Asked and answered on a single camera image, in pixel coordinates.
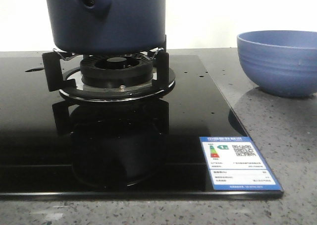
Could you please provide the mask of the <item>dark blue cooking pot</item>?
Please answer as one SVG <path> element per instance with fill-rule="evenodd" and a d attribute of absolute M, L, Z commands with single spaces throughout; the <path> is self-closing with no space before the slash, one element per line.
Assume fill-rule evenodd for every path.
<path fill-rule="evenodd" d="M 82 55 L 142 52 L 165 41 L 165 0 L 46 0 L 55 45 Z"/>

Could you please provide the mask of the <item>light blue ribbed bowl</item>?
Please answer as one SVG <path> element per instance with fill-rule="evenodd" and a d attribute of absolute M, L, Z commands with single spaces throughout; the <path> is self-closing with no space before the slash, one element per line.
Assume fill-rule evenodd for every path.
<path fill-rule="evenodd" d="M 244 73 L 262 90 L 282 97 L 316 93 L 316 32 L 245 32 L 237 36 L 237 51 Z"/>

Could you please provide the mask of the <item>black metal pot support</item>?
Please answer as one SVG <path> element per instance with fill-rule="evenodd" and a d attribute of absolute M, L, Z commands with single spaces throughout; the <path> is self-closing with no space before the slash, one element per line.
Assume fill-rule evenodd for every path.
<path fill-rule="evenodd" d="M 175 86 L 175 73 L 169 67 L 166 42 L 153 50 L 96 56 L 132 56 L 136 54 L 152 62 L 151 80 L 130 87 L 121 85 L 118 88 L 99 88 L 83 83 L 80 65 L 69 71 L 62 71 L 60 62 L 72 60 L 77 55 L 54 49 L 52 52 L 42 55 L 48 89 L 51 92 L 59 91 L 61 96 L 69 100 L 93 103 L 127 102 L 169 93 Z M 91 56 L 94 55 L 83 55 L 82 60 Z"/>

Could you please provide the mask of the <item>black round gas burner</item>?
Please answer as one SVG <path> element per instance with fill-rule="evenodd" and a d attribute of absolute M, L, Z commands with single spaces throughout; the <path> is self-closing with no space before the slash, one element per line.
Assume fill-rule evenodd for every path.
<path fill-rule="evenodd" d="M 99 88 L 130 87 L 152 79 L 153 64 L 141 55 L 91 56 L 80 62 L 83 83 Z"/>

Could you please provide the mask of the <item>blue energy label sticker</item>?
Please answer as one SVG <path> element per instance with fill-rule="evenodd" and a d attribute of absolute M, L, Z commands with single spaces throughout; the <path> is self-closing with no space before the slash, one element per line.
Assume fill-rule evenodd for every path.
<path fill-rule="evenodd" d="M 200 137 L 214 190 L 280 191 L 273 175 L 250 137 Z"/>

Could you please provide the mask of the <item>black glass gas cooktop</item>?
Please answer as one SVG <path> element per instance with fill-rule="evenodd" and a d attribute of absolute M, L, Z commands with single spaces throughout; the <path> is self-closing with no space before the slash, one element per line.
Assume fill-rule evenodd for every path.
<path fill-rule="evenodd" d="M 269 199 L 214 190 L 200 137 L 248 136 L 197 56 L 170 56 L 165 96 L 74 103 L 49 92 L 37 57 L 0 60 L 2 199 Z"/>

